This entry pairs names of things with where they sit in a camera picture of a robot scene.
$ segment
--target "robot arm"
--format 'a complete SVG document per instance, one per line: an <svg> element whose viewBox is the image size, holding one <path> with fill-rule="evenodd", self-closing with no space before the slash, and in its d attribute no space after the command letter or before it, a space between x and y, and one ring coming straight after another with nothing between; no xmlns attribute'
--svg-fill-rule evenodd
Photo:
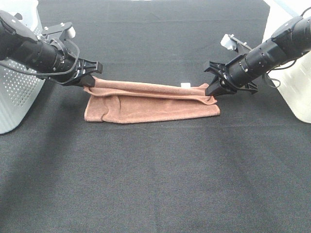
<svg viewBox="0 0 311 233"><path fill-rule="evenodd" d="M79 48L69 40L74 36L72 30L71 23L62 23L45 28L42 36L35 36L16 17L0 10L0 60L10 58L39 72L35 76L61 85L94 86L91 73L102 73L103 66L99 62L79 58ZM76 48L77 55L65 42ZM1 62L0 65L34 75Z"/></svg>
<svg viewBox="0 0 311 233"><path fill-rule="evenodd" d="M238 90L257 92L252 82L289 61L295 61L311 50L311 17L294 17L274 34L251 49L233 35L225 35L222 44L239 55L227 64L210 62L205 72L215 75L206 89L207 96L236 94Z"/></svg>

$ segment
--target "black fabric surface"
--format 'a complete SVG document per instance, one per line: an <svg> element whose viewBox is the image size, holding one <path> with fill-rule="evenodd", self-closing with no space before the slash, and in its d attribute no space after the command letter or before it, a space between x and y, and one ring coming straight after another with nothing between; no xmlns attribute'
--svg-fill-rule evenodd
<svg viewBox="0 0 311 233"><path fill-rule="evenodd" d="M261 43L261 0L41 0L43 26L71 21L81 57L108 80L192 86L228 62L233 33ZM79 87L46 82L0 135L1 233L311 231L311 125L261 80L218 97L221 115L87 123Z"/></svg>

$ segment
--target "wire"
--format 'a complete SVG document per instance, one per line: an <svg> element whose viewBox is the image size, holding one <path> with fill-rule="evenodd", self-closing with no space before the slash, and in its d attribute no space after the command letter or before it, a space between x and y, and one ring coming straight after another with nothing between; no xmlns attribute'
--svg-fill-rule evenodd
<svg viewBox="0 0 311 233"><path fill-rule="evenodd" d="M278 87L280 87L280 86L281 86L281 81L280 81L279 79L273 79L273 78L271 78L268 74L269 74L269 72L266 73L266 74L264 74L264 75L262 76L263 81L264 81L269 87L272 87L272 88L278 88ZM270 84L267 82L267 79L269 79L269 80L271 80L271 81L276 81L276 82L278 82L278 85L277 85L277 86L272 86L272 85L270 85Z"/></svg>
<svg viewBox="0 0 311 233"><path fill-rule="evenodd" d="M268 73L266 73L266 74L264 74L264 75L262 76L263 81L264 81L269 87L272 87L272 88L278 88L278 87L280 87L280 86L281 86L281 81L280 81L279 79L271 78L271 77L269 76L269 73L270 73L272 70L288 69L289 67L292 67L292 66L296 63L296 61L297 61L297 59L294 60L294 62L291 63L291 64L290 64L289 66L287 66L287 67L283 67L283 68L274 68L274 69L269 70ZM269 79L269 80L271 80L271 81L278 82L278 85L277 85L277 86L272 86L272 85L270 85L269 83L267 83L267 80L266 80L266 79Z"/></svg>
<svg viewBox="0 0 311 233"><path fill-rule="evenodd" d="M307 8L306 10L304 10L304 12L301 14L301 16L303 16L310 9L311 9L311 7Z"/></svg>
<svg viewBox="0 0 311 233"><path fill-rule="evenodd" d="M295 65L296 61L297 61L297 59L296 59L296 60L294 60L294 62L293 62L293 63L291 63L288 67L274 68L274 69L272 69L272 70L282 70L282 69L288 69L289 67L292 67L293 65Z"/></svg>
<svg viewBox="0 0 311 233"><path fill-rule="evenodd" d="M74 61L73 65L72 65L72 67L71 67L69 70L67 70L67 71L64 71L64 72L57 72L57 73L31 73L31 72L26 72L26 71L22 71L22 70L19 70L19 69L15 69L15 68L13 68L13 67L11 67L11 66L9 66L9 65L7 65L6 63L1 62L1 61L0 61L0 66L3 66L3 67L5 67L5 68L7 68L7 69L13 70L13 71L18 72L18 73L21 73L21 74L26 74L26 75L31 75L31 76L39 76L39 77L41 77L41 76L56 76L56 75L69 74L69 73L71 73L71 72L75 69L75 67L76 67L76 64L77 64L77 62L78 62L79 55L80 55L80 49L79 49L79 47L78 47L75 43L73 43L71 40L67 40L67 41L70 42L70 43L76 48L76 50L77 50L77 55L76 55L75 61Z"/></svg>

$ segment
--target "microfiber towel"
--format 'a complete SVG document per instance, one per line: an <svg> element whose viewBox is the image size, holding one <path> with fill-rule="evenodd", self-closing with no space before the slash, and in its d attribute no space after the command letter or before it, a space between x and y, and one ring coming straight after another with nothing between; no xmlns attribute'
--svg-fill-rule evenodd
<svg viewBox="0 0 311 233"><path fill-rule="evenodd" d="M214 97L205 96L208 84L182 88L151 83L109 81L95 78L85 120L139 123L210 117L220 114Z"/></svg>

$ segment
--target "white plastic part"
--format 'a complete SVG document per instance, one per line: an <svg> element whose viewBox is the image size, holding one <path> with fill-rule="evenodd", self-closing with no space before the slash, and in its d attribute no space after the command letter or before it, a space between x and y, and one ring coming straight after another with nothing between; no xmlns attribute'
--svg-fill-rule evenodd
<svg viewBox="0 0 311 233"><path fill-rule="evenodd" d="M42 32L37 0L1 0L0 9L12 15L20 13L22 22L36 35ZM12 60L5 62L17 69L26 67ZM44 81L0 66L0 134L13 130L23 120Z"/></svg>
<svg viewBox="0 0 311 233"><path fill-rule="evenodd" d="M306 0L264 0L270 5L263 41L289 19L301 15L311 6ZM311 10L304 17L311 16ZM285 70L275 70L269 76L281 82L279 90L294 115L306 123L311 123L311 52L297 60L294 66Z"/></svg>
<svg viewBox="0 0 311 233"><path fill-rule="evenodd" d="M73 39L76 36L76 31L73 27L67 30L67 35L70 39Z"/></svg>
<svg viewBox="0 0 311 233"><path fill-rule="evenodd" d="M232 41L228 34L225 34L220 44L227 48L227 50L235 50L237 48L236 42Z"/></svg>
<svg viewBox="0 0 311 233"><path fill-rule="evenodd" d="M182 88L185 88L185 89L191 88L191 84L190 84L190 83L181 83L180 86L181 86Z"/></svg>

